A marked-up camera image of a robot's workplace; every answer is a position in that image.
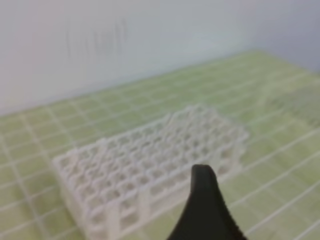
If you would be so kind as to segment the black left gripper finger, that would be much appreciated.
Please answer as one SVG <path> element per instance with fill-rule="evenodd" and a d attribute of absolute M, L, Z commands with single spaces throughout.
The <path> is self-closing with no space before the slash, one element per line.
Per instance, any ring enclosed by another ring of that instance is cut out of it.
<path fill-rule="evenodd" d="M 190 193 L 169 240 L 246 240 L 232 217 L 213 169 L 191 168 Z"/>

